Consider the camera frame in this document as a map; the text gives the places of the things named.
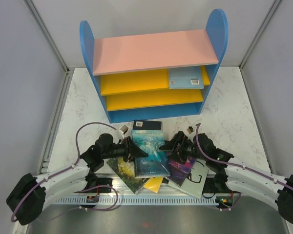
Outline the dark navy book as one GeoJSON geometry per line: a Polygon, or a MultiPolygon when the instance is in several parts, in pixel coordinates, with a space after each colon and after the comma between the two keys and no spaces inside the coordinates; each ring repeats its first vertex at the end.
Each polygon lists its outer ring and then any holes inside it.
{"type": "Polygon", "coordinates": [[[134,120],[133,130],[161,130],[162,122],[153,120],[134,120]]]}

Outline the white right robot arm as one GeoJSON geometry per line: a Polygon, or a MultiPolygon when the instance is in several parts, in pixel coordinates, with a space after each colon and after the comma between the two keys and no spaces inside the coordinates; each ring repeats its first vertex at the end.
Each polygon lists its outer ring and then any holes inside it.
{"type": "Polygon", "coordinates": [[[197,134],[190,140],[179,131],[160,150],[169,152],[173,159],[181,163],[188,157],[204,160],[216,173],[213,186],[217,191],[229,189],[251,196],[270,205],[293,224],[293,175],[284,177],[248,165],[233,154],[215,147],[206,134],[197,134]]]}

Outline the teal ocean cover book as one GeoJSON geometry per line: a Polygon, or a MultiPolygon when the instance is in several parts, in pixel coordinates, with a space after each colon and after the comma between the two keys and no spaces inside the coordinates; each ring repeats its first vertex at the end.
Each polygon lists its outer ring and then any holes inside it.
{"type": "Polygon", "coordinates": [[[161,130],[132,130],[133,142],[147,157],[135,159],[134,170],[136,178],[167,177],[170,169],[167,155],[160,150],[165,144],[164,133],[161,130]]]}

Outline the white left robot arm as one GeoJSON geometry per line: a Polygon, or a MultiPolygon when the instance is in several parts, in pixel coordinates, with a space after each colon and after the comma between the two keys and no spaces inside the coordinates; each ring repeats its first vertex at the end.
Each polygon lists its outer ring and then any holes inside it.
{"type": "Polygon", "coordinates": [[[6,199],[13,212],[11,220],[27,225],[62,197],[93,192],[97,187],[95,172],[103,167],[105,159],[122,157],[125,162],[131,162],[147,156],[129,136],[114,143],[111,134],[102,134],[69,166],[44,175],[27,173],[22,176],[6,199]]]}

